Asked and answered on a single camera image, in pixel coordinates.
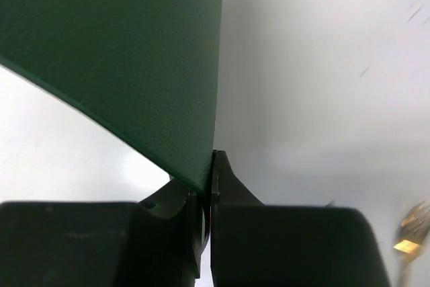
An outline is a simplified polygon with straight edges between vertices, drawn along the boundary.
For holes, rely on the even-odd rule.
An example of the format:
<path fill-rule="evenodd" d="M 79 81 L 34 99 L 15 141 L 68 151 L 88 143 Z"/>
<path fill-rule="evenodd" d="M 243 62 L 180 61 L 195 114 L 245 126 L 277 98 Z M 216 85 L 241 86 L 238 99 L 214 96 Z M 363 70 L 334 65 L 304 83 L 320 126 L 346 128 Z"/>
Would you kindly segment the dark green placemat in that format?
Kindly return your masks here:
<path fill-rule="evenodd" d="M 1 63 L 203 194 L 221 8 L 222 0 L 1 0 Z"/>

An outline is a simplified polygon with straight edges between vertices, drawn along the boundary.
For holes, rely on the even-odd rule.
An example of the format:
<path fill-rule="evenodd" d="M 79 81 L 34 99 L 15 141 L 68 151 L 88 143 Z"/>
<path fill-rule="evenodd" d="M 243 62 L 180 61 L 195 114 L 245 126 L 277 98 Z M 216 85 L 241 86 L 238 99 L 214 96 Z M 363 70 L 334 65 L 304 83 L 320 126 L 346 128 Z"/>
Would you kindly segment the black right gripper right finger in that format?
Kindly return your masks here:
<path fill-rule="evenodd" d="M 215 286 L 388 286 L 374 232 L 353 208 L 270 206 L 214 151 L 211 270 Z"/>

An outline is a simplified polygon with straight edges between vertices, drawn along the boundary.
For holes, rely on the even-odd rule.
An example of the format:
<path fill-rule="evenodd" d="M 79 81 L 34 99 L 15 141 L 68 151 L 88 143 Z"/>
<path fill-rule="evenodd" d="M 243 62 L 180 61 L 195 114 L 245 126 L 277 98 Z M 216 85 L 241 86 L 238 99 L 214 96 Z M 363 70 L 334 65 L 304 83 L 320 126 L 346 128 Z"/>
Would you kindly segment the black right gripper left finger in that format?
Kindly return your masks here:
<path fill-rule="evenodd" d="M 5 202 L 2 286 L 193 286 L 200 199 L 176 180 L 141 202 Z"/>

